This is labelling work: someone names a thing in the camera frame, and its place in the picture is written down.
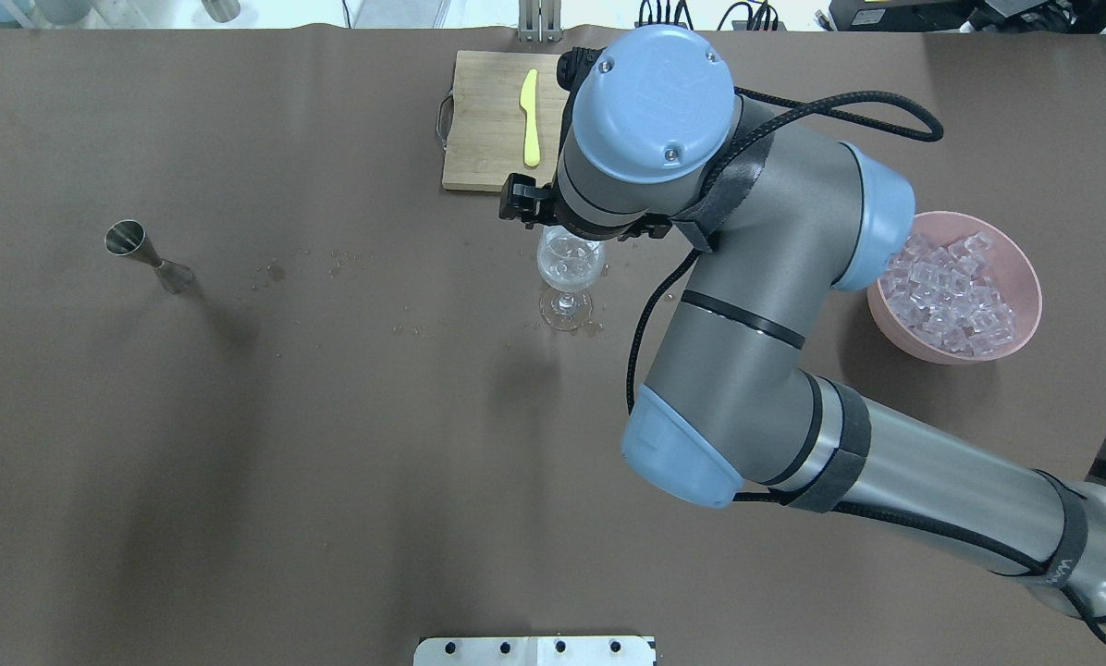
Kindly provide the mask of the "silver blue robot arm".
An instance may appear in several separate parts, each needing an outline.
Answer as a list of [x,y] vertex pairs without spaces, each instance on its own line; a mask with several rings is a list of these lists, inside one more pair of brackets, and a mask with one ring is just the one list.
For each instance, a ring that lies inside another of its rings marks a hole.
[[1064,482],[799,367],[831,290],[864,290],[911,235],[899,173],[801,126],[811,115],[940,141],[941,123],[881,90],[807,103],[735,87],[705,37],[637,27],[559,58],[568,94],[556,174],[512,174],[499,216],[578,239],[692,249],[649,375],[629,386],[620,451],[636,474],[709,509],[766,501],[900,525],[1106,628],[1106,436]]

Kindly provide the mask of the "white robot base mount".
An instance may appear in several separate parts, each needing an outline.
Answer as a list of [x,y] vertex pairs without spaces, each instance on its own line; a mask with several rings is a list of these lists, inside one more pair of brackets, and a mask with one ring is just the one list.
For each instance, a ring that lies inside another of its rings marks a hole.
[[413,665],[657,665],[640,635],[439,636],[419,642]]

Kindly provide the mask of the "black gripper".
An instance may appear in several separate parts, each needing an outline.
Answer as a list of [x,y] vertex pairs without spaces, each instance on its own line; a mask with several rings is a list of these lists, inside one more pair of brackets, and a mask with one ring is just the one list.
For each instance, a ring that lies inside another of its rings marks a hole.
[[511,173],[499,192],[499,219],[521,223],[526,230],[557,227],[556,189],[553,184],[539,185],[526,174]]

